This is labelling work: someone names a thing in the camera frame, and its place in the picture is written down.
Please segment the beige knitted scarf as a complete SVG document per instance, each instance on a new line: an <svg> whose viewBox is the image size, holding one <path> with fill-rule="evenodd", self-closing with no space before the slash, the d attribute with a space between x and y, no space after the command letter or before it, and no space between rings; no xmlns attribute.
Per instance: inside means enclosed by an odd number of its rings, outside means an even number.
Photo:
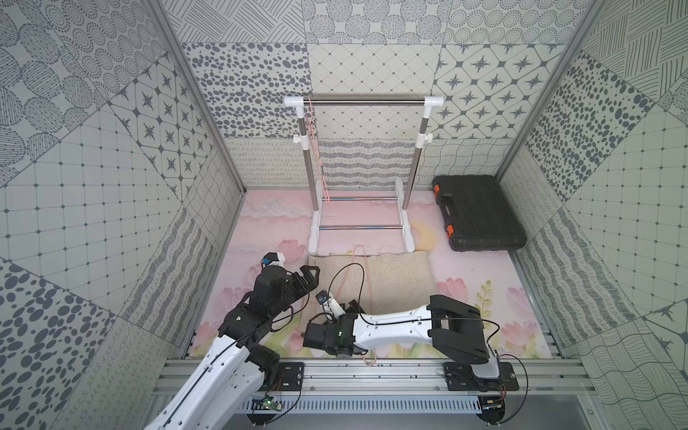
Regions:
<svg viewBox="0 0 688 430"><path fill-rule="evenodd" d="M355 300L369 315L415 309L438 293L427 253L380 256L311 256L318 266L318 292L326 290L344 308Z"/></svg>

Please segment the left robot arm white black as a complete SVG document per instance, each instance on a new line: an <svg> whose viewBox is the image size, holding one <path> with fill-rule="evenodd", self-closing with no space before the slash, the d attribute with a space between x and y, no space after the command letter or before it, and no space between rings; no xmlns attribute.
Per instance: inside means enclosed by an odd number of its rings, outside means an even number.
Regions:
<svg viewBox="0 0 688 430"><path fill-rule="evenodd" d="M294 305L319 286L320 269L304 265L289 272L270 264L254 289L224 318L202 362L149 429L221 429L262 387L279 381L281 357L261 344L278 316L297 314Z"/></svg>

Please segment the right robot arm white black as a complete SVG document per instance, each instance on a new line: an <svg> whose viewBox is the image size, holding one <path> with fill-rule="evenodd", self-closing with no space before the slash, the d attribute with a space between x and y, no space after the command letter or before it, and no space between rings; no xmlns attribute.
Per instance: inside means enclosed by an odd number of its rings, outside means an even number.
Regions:
<svg viewBox="0 0 688 430"><path fill-rule="evenodd" d="M478 308L443 295L412 310L370 315L352 307L345 311L336 300L321 301L325 321L311 319L303 346L330 356L364 356L394 344L426 344L457 364L470 366L483 380L500 378L499 358L489 346L484 326L499 325L481 317Z"/></svg>

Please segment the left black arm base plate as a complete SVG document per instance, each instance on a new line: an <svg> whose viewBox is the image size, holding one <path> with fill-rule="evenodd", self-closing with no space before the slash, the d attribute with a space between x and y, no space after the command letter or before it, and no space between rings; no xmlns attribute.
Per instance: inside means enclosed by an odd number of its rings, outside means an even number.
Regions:
<svg viewBox="0 0 688 430"><path fill-rule="evenodd" d="M264 373L263 392L299 392L302 389L304 362L279 362Z"/></svg>

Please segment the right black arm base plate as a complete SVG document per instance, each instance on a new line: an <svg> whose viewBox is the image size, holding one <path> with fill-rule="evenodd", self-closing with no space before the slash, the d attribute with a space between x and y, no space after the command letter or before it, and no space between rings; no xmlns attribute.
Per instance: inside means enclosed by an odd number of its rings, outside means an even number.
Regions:
<svg viewBox="0 0 688 430"><path fill-rule="evenodd" d="M498 392L502 388L507 392L518 392L519 382L513 366L508 362L499 362L497 378L476 376L470 365L455 362L443 363L444 380L450 392Z"/></svg>

